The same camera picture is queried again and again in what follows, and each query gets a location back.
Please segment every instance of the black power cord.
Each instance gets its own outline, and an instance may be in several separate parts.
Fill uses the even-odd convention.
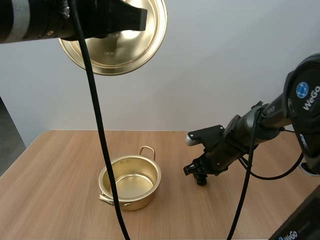
[[[239,216],[240,216],[240,213],[241,213],[241,209],[242,209],[242,206],[243,206],[244,201],[245,201],[246,192],[247,192],[247,188],[248,188],[248,184],[249,184],[251,167],[252,167],[252,161],[253,161],[253,157],[254,157],[255,140],[256,140],[256,128],[257,128],[257,124],[258,124],[258,119],[259,119],[260,113],[261,113],[261,109],[258,109],[254,114],[254,121],[253,121],[253,126],[252,126],[252,136],[251,136],[250,149],[249,149],[248,167],[247,167],[246,172],[245,172],[245,178],[244,178],[244,183],[243,183],[243,187],[242,187],[240,200],[239,200],[236,212],[235,212],[235,216],[234,216],[234,219],[233,219],[233,222],[232,222],[231,229],[230,229],[229,235],[227,237],[227,240],[231,240],[232,236],[234,235],[234,232],[235,232],[238,220],[239,220]]]
[[[285,176],[289,175],[290,173],[292,173],[298,166],[299,164],[301,163],[302,159],[304,158],[304,153],[301,152],[298,160],[295,162],[295,164],[288,170],[286,171],[285,173],[279,175],[279,176],[272,176],[272,177],[264,177],[264,176],[259,176],[259,175],[256,175],[254,174],[252,171],[250,171],[250,174],[257,178],[257,179],[261,179],[261,180],[277,180],[277,179],[282,179],[284,178]],[[246,166],[246,159],[242,156],[242,157],[238,157],[238,160],[239,162],[241,163],[241,165],[247,170],[248,167]]]
[[[109,156],[109,152],[108,152],[107,141],[106,141],[104,125],[103,125],[103,121],[102,121],[102,115],[101,115],[101,110],[100,110],[100,104],[99,104],[99,98],[98,98],[98,93],[97,93],[97,87],[96,87],[96,83],[95,83],[94,72],[92,70],[90,56],[89,56],[87,44],[85,41],[85,36],[82,31],[82,27],[81,27],[79,15],[78,15],[77,3],[76,3],[76,0],[67,0],[67,1],[69,4],[69,7],[70,7],[71,16],[73,18],[73,25],[74,25],[77,39],[79,41],[79,45],[80,45],[80,49],[81,49],[81,53],[82,53],[82,57],[83,57],[83,62],[84,62],[84,66],[85,66],[85,71],[86,71],[86,75],[88,78],[88,83],[89,83],[89,88],[90,88],[90,93],[91,93],[91,98],[92,98],[92,104],[93,104],[94,114],[95,114],[95,119],[96,119],[96,125],[98,128],[100,144],[101,144],[101,148],[102,148],[104,162],[106,165],[106,170],[108,172],[108,176],[109,176],[109,180],[110,180],[116,216],[118,218],[118,221],[119,221],[124,238],[126,240],[130,240],[129,234],[126,229],[125,222],[124,222],[122,215],[121,215],[120,204],[119,204],[119,199],[118,199],[118,192],[117,192],[117,187],[116,187],[116,180],[115,180],[114,172],[112,170],[112,165],[111,165],[110,156]]]

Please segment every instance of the black bracket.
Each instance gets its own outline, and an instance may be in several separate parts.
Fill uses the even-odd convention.
[[[206,160],[205,154],[211,151],[216,144],[219,143],[224,138],[224,127],[221,125],[216,125],[212,127],[207,127],[204,129],[191,131],[188,133],[188,137],[195,141],[196,143],[201,143],[204,146],[204,154],[200,157],[194,159],[191,164],[185,166],[183,168],[184,174],[187,176],[189,174],[193,174],[193,177],[196,180],[196,184],[200,186],[204,186],[207,184],[206,178],[207,174],[211,175],[219,175],[221,172],[217,172],[211,169],[211,165]]]

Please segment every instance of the metal lid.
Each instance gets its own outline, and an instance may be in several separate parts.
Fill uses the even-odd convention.
[[[95,74],[116,76],[140,68],[153,57],[165,37],[167,9],[164,0],[123,1],[134,7],[147,9],[146,29],[116,32],[102,39],[86,39]],[[59,41],[71,60],[84,69],[78,41]]]

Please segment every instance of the gold pot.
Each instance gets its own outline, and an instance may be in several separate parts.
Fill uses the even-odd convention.
[[[142,156],[144,148],[152,150],[153,159]],[[148,205],[161,181],[161,170],[156,161],[155,150],[142,146],[138,155],[121,156],[112,161],[120,208],[135,211]],[[106,167],[99,175],[102,194],[99,199],[114,205],[109,176]]]

